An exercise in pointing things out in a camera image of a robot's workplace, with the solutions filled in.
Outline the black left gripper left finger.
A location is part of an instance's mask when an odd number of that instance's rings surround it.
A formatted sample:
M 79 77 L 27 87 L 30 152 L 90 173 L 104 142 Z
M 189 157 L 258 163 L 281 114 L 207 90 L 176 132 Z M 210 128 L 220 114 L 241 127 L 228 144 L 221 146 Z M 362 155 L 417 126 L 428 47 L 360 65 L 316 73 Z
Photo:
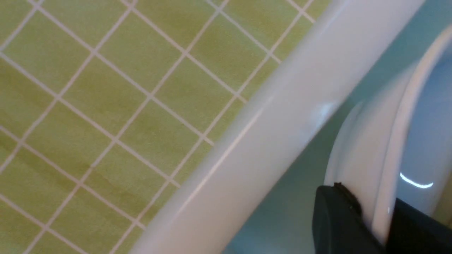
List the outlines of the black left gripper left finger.
M 316 189 L 312 237 L 316 254 L 384 254 L 368 230 L 358 199 L 342 183 Z

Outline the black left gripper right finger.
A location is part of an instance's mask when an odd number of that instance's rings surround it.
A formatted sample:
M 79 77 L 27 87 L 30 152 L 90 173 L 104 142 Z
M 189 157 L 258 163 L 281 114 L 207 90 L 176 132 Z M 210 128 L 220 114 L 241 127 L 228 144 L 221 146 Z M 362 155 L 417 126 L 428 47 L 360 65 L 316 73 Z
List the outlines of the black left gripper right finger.
M 396 199 L 389 235 L 387 254 L 450 254 L 451 229 Z

